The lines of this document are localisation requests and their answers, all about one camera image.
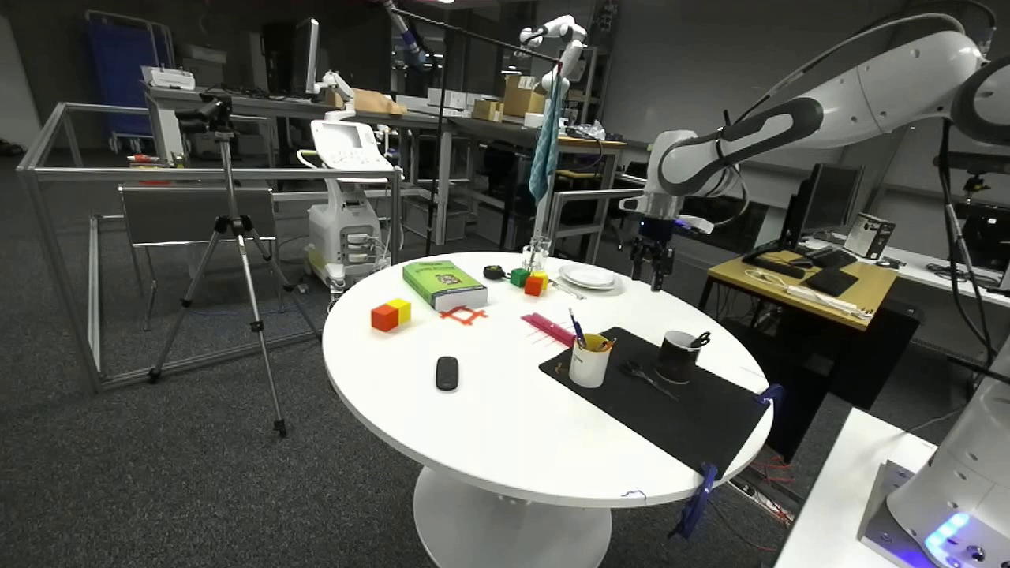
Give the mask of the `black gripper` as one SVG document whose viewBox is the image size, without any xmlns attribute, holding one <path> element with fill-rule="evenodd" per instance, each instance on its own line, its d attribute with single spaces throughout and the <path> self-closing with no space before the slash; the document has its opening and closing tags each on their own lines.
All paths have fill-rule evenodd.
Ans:
<svg viewBox="0 0 1010 568">
<path fill-rule="evenodd" d="M 714 221 L 700 214 L 674 214 L 672 221 L 663 219 L 641 219 L 630 236 L 630 261 L 652 264 L 652 280 L 650 291 L 663 291 L 669 279 L 669 261 L 672 261 L 672 236 L 674 234 L 697 234 L 711 236 L 715 231 Z"/>
</svg>

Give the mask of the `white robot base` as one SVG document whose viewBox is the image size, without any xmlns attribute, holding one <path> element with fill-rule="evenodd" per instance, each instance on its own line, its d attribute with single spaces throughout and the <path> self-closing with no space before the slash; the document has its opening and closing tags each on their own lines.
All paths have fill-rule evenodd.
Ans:
<svg viewBox="0 0 1010 568">
<path fill-rule="evenodd" d="M 1010 385 L 986 378 L 911 473 L 886 462 L 857 540 L 897 568 L 1010 568 Z"/>
</svg>

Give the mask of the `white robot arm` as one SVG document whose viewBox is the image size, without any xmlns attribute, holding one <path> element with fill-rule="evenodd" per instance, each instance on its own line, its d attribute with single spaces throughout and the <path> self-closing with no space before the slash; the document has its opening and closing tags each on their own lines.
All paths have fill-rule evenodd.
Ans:
<svg viewBox="0 0 1010 568">
<path fill-rule="evenodd" d="M 960 18 L 940 11 L 938 31 L 851 63 L 779 103 L 772 96 L 788 80 L 720 128 L 665 128 L 650 145 L 644 193 L 622 203 L 636 219 L 635 248 L 652 261 L 652 284 L 663 284 L 683 203 L 715 189 L 726 171 L 772 148 L 843 148 L 917 121 L 950 121 L 969 138 L 1002 145 L 1007 74 L 1007 58 L 987 58 Z"/>
</svg>

